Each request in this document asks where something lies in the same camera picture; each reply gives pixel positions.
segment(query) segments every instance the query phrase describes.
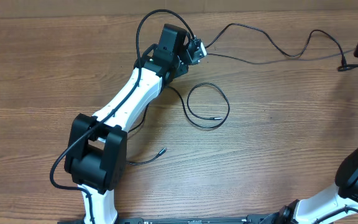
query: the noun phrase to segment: wall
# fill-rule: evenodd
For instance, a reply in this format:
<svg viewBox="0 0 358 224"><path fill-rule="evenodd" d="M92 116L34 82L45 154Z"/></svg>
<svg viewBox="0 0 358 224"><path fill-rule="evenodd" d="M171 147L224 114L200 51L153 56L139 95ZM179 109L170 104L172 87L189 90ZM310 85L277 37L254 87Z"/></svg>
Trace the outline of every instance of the wall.
<svg viewBox="0 0 358 224"><path fill-rule="evenodd" d="M0 0L0 18L144 14L160 8L180 13L358 9L358 0Z"/></svg>

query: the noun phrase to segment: wooden table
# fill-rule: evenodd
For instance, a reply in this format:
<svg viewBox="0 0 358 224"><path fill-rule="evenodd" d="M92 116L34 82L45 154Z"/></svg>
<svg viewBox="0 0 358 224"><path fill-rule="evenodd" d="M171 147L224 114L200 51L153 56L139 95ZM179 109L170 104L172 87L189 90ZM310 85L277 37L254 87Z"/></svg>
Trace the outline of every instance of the wooden table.
<svg viewBox="0 0 358 224"><path fill-rule="evenodd" d="M358 11L183 17L206 44L230 22L266 30L291 54L312 29L332 34L348 52L358 41ZM81 195L53 188L50 167L67 146L75 116L93 114L128 80L141 18L0 20L0 223L81 218ZM158 42L164 23L182 26L166 14L151 17L140 34L142 50ZM208 50L263 64L209 56L172 83L184 97L201 82L222 88L231 112L216 130L192 126L170 90L152 102L144 127L131 134L128 158L168 151L149 165L127 166L115 191L121 217L276 212L332 184L339 164L358 147L358 69L336 72L338 49L325 36L313 35L301 60L287 60L261 33L240 27ZM207 116L226 111L219 93L207 87L197 89L190 104ZM55 177L74 185L62 164ZM358 215L341 222L358 223Z"/></svg>

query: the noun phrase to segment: black and white robotic arm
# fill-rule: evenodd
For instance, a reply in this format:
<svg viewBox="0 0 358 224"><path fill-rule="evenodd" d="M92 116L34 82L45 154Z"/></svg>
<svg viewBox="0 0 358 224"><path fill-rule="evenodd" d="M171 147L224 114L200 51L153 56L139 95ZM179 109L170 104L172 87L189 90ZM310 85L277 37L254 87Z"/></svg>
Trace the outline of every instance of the black and white robotic arm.
<svg viewBox="0 0 358 224"><path fill-rule="evenodd" d="M140 112L174 78L188 72L189 65L196 65L207 55L200 39L191 39L187 30L165 24L158 44L151 45L135 67L124 88L105 107L92 116L79 114L71 127L68 145L73 144L109 115L136 85L139 69L142 76L138 87L126 102L104 124L87 139L76 144L67 153L65 170L71 174L74 183L86 189L92 197L92 210L88 196L83 192L86 216L83 220L61 223L85 224L163 224L192 223L202 224L202 220L143 220L141 218L118 219L114 207L114 188L118 184L126 165L127 133ZM355 51L358 57L358 46ZM104 149L88 144L88 141L104 142ZM284 206L278 213L270 215L248 215L239 218L209 218L205 222L231 224L259 223L323 223L335 222L358 211L358 149L356 149L339 167L335 183L315 196L295 200Z"/></svg>

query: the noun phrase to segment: end effector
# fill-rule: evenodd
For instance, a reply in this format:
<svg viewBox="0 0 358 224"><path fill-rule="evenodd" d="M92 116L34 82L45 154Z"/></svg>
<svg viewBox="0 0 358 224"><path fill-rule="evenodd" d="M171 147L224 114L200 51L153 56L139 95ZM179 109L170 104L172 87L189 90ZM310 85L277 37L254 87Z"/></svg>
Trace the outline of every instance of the end effector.
<svg viewBox="0 0 358 224"><path fill-rule="evenodd" d="M151 45L141 58L142 67L163 78L163 86L188 72L189 65L196 65L207 55L201 39L191 38L187 30L165 24L158 44Z"/></svg>

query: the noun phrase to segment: wooden tabletop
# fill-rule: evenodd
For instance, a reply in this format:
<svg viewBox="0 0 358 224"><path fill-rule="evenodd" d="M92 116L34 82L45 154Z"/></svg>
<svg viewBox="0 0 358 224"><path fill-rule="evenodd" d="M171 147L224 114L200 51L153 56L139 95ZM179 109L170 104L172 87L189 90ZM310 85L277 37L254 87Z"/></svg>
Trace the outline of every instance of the wooden tabletop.
<svg viewBox="0 0 358 224"><path fill-rule="evenodd" d="M80 193L58 190L50 168L66 148L78 113L92 115L128 80L143 16L0 20L0 223L56 223L81 218ZM358 11L184 14L205 44L230 22L266 30L298 53L313 29L333 35L349 63L358 42ZM141 50L157 43L166 14L140 33ZM207 56L172 86L187 97L201 82L217 84L231 104L227 121L206 131L184 117L180 100L164 90L142 129L130 134L127 166L115 190L121 217L238 217L278 211L334 182L339 164L358 147L358 69L339 73L338 48L314 34L301 60L288 60L265 36L231 27ZM192 109L222 116L226 103L213 88L191 96ZM58 166L58 183L74 185ZM342 223L358 223L358 215Z"/></svg>

